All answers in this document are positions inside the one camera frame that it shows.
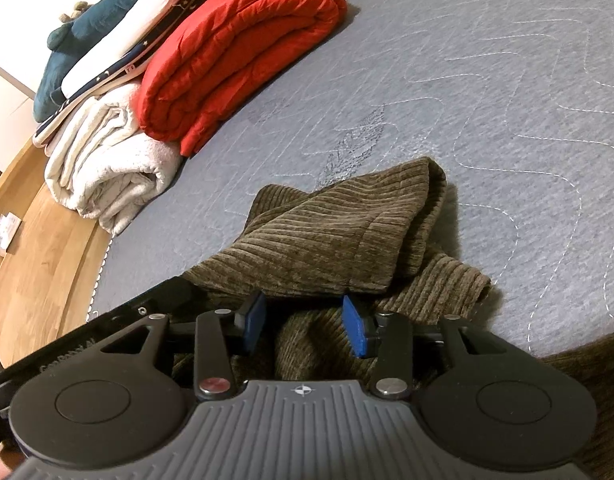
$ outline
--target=gray mattress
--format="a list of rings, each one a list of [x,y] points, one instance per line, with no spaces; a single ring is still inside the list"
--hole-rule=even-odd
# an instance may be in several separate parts
[[[614,0],[348,0],[351,17],[189,160],[111,245],[91,316],[240,232],[258,189],[431,155],[434,238],[533,354],[614,331]]]

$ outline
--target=crosshair logo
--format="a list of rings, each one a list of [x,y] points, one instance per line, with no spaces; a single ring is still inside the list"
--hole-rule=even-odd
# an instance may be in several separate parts
[[[304,397],[305,395],[309,395],[312,391],[313,391],[313,388],[310,388],[306,384],[301,384],[300,386],[292,390],[292,392],[296,392],[301,397]]]

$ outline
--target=brown ribbed fabric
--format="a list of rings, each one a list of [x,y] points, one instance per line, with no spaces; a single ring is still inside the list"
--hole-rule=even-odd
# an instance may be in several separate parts
[[[418,323],[469,317],[488,278],[428,243],[445,190],[444,173],[429,158],[311,194],[261,189],[240,237],[184,273],[215,297],[260,289],[269,298],[269,327],[255,355],[235,359],[236,375],[366,383],[373,361],[351,355],[341,323],[346,292],[373,294],[377,310]],[[546,361],[596,398],[599,430],[583,460],[614,480],[614,335]]]

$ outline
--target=red blanket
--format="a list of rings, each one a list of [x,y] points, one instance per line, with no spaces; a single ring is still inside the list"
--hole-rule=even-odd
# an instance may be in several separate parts
[[[200,150],[275,74],[344,19],[345,0],[207,0],[167,38],[133,100],[157,140]]]

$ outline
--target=white pillow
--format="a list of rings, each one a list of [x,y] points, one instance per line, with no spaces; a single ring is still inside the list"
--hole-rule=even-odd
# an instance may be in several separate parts
[[[124,56],[178,0],[138,0],[125,17],[87,52],[62,81],[68,99]]]

